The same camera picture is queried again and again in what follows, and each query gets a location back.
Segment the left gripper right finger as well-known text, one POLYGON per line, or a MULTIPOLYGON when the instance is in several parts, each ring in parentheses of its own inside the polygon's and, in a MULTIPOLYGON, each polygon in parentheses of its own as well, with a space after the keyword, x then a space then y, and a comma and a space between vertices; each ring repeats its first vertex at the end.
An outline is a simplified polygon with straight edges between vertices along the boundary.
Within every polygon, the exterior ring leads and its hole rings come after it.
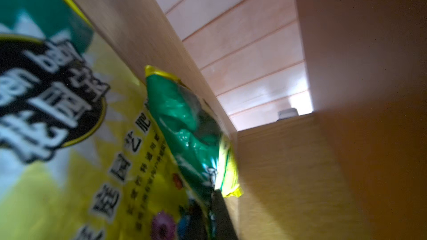
POLYGON ((238 236, 220 190, 215 190, 213 192, 211 210, 215 218, 214 228, 216 240, 238 240, 238 236))

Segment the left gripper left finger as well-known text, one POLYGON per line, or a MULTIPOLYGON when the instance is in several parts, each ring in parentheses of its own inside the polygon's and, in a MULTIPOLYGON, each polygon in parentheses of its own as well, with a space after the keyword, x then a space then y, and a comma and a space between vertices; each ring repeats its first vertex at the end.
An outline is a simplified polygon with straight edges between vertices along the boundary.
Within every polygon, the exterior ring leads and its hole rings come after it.
POLYGON ((194 205, 186 230, 187 240, 208 240, 203 211, 198 204, 194 205))

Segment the yellow fertilizer bag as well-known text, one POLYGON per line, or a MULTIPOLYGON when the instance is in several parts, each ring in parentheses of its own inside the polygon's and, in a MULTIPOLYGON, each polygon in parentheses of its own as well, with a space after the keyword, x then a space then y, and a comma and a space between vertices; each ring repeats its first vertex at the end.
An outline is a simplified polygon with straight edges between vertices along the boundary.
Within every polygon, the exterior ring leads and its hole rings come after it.
POLYGON ((194 205, 242 190, 208 103, 138 78, 73 0, 1 0, 1 238, 186 240, 194 205))

